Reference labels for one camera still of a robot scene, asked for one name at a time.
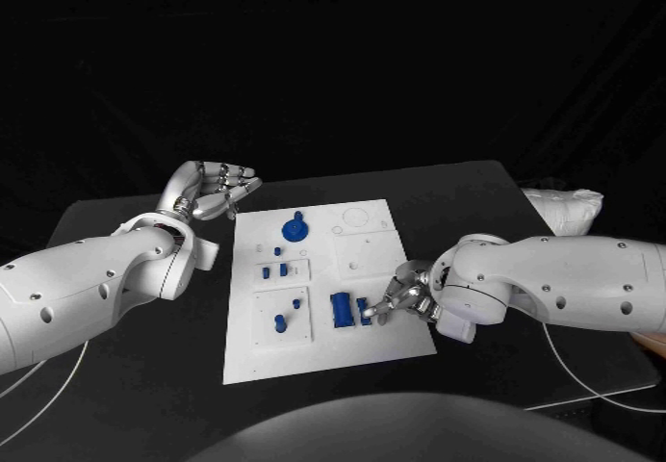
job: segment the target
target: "white board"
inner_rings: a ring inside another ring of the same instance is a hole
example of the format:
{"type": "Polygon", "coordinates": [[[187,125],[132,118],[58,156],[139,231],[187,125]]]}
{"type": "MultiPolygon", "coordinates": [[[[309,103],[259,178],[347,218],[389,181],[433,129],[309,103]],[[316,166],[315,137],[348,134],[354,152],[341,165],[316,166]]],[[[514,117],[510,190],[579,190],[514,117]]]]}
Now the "white board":
{"type": "Polygon", "coordinates": [[[381,300],[404,261],[384,200],[237,214],[223,383],[435,354],[426,324],[404,311],[390,313],[383,326],[376,318],[360,323],[355,299],[364,297],[367,306],[381,300]],[[296,211],[309,234],[289,243],[280,227],[296,211]],[[329,296],[338,292],[350,294],[354,325],[334,328],[329,296]],[[298,310],[289,301],[296,295],[298,310]],[[282,333],[276,314],[286,321],[282,333]]]}

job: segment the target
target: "white cable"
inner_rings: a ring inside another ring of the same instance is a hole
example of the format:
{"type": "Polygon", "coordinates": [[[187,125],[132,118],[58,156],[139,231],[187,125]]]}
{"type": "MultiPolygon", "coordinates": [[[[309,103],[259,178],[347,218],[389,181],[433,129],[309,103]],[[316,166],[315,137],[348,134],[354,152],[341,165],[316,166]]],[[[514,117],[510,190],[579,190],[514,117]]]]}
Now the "white cable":
{"type": "Polygon", "coordinates": [[[48,406],[53,404],[53,401],[56,400],[56,398],[58,397],[58,394],[61,393],[61,391],[64,390],[64,387],[66,385],[69,384],[69,380],[71,379],[73,377],[73,373],[76,372],[76,370],[79,369],[79,364],[80,364],[80,360],[83,359],[83,354],[86,352],[86,348],[87,348],[87,341],[83,343],[83,349],[80,350],[80,355],[79,355],[79,360],[76,361],[76,364],[73,365],[73,369],[71,369],[71,372],[69,374],[69,376],[66,377],[66,380],[64,380],[64,383],[61,384],[61,386],[58,387],[58,390],[57,390],[57,393],[54,394],[54,396],[51,397],[51,400],[45,403],[45,406],[41,408],[41,410],[37,412],[35,416],[27,421],[27,424],[14,432],[14,434],[11,436],[8,436],[4,441],[0,443],[0,446],[4,446],[4,444],[27,429],[28,425],[38,419],[38,416],[45,412],[45,410],[48,409],[48,406]]]}
{"type": "Polygon", "coordinates": [[[624,409],[631,409],[632,411],[639,411],[639,412],[648,412],[648,413],[651,413],[651,414],[666,414],[666,410],[662,410],[662,409],[644,409],[642,407],[634,407],[634,406],[629,406],[629,405],[626,405],[626,404],[622,404],[621,402],[612,401],[612,400],[608,399],[603,395],[599,395],[599,394],[598,394],[598,393],[580,382],[580,380],[577,379],[577,377],[574,376],[574,374],[572,373],[572,371],[570,371],[569,368],[566,367],[566,364],[564,364],[564,362],[562,361],[562,358],[559,357],[557,350],[554,349],[554,346],[551,345],[550,334],[547,334],[547,327],[544,326],[544,322],[541,322],[541,325],[543,325],[544,338],[547,339],[547,343],[550,344],[550,349],[551,349],[551,352],[554,353],[554,357],[557,358],[559,364],[562,365],[562,367],[564,368],[564,371],[569,373],[569,376],[570,376],[572,379],[579,383],[579,385],[582,386],[582,388],[585,388],[586,391],[587,391],[596,398],[600,398],[603,401],[609,402],[609,403],[613,404],[615,406],[622,407],[624,409]]]}
{"type": "Polygon", "coordinates": [[[25,378],[34,374],[37,372],[37,369],[44,365],[45,363],[45,359],[44,361],[41,361],[30,370],[30,372],[17,380],[17,383],[2,392],[0,393],[0,398],[2,398],[12,390],[14,388],[24,382],[25,378]]]}

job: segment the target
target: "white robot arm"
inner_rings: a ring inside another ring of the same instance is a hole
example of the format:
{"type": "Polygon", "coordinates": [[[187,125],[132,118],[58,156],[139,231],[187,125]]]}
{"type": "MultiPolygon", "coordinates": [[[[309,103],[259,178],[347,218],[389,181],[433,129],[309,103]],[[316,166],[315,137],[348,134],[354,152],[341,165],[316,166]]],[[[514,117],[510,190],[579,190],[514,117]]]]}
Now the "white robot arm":
{"type": "Polygon", "coordinates": [[[463,236],[432,263],[396,270],[384,300],[363,316],[404,308],[471,343],[475,324],[514,307],[544,323],[666,332],[666,246],[596,236],[533,237],[510,244],[463,236]]]}
{"type": "Polygon", "coordinates": [[[51,358],[109,329],[129,308],[177,299],[194,269],[210,270],[217,244],[194,236],[191,218],[227,212],[260,186],[253,170],[185,162],[156,212],[0,267],[0,374],[51,358]]]}

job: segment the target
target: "small blue piece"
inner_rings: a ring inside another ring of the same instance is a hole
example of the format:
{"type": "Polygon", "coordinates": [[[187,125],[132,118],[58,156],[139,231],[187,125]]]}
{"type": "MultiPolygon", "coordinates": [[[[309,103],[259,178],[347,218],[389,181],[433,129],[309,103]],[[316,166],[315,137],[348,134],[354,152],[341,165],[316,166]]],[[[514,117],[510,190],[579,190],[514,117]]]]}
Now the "small blue piece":
{"type": "Polygon", "coordinates": [[[371,321],[368,318],[363,318],[363,311],[367,309],[367,300],[364,298],[355,299],[357,313],[360,315],[360,324],[370,325],[371,321]]]}
{"type": "Polygon", "coordinates": [[[280,227],[280,235],[291,243],[298,243],[308,237],[308,225],[299,212],[295,212],[293,219],[280,227]]]}
{"type": "Polygon", "coordinates": [[[275,316],[275,331],[280,334],[286,330],[286,321],[282,315],[275,316]]]}
{"type": "Polygon", "coordinates": [[[351,327],[352,315],[350,295],[345,292],[338,292],[329,296],[329,302],[332,303],[332,321],[335,328],[351,327]]]}

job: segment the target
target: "robotic hand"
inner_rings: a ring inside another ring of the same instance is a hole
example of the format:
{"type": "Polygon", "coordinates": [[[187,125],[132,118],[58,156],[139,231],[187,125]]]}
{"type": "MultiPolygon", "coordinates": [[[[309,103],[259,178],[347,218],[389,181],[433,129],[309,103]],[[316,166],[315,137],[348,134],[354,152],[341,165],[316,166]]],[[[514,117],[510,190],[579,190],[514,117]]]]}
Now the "robotic hand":
{"type": "Polygon", "coordinates": [[[510,244],[475,234],[433,263],[412,260],[384,299],[363,311],[383,324],[404,309],[471,343],[475,324],[505,308],[536,320],[595,330],[666,332],[666,245],[598,236],[533,237],[510,244]]]}
{"type": "Polygon", "coordinates": [[[24,255],[0,267],[0,374],[58,355],[107,330],[129,308],[174,300],[191,272],[210,270],[217,244],[194,236],[191,218],[233,219],[260,186],[253,170],[188,161],[165,185],[156,211],[107,237],[24,255]]]}

